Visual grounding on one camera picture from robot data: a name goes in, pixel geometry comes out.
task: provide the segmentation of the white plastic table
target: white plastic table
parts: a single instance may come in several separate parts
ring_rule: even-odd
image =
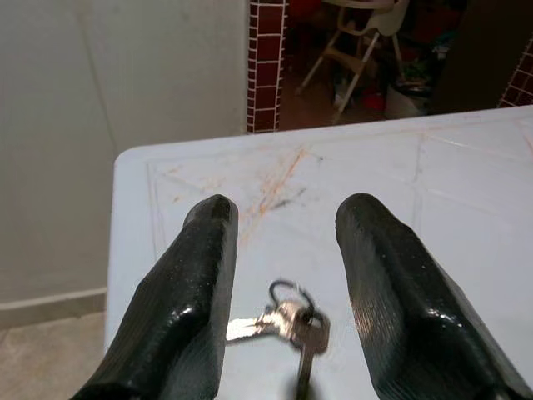
[[[106,345],[136,285],[213,193],[239,208],[231,318],[258,315],[276,278],[331,319],[317,399],[377,399],[350,307],[335,214],[378,197],[464,289],[533,386],[533,106],[138,147],[116,162]],[[288,400],[298,354],[265,338],[228,347],[219,400]]]

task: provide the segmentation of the key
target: key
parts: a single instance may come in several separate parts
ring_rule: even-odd
[[[277,335],[287,341],[294,337],[294,324],[307,307],[301,303],[286,300],[276,308],[267,307],[257,318],[233,319],[227,324],[226,344],[239,343],[265,335]]]
[[[330,321],[326,315],[315,310],[310,320],[297,315],[292,329],[291,342],[301,351],[296,400],[305,400],[309,391],[313,358],[327,350]]]

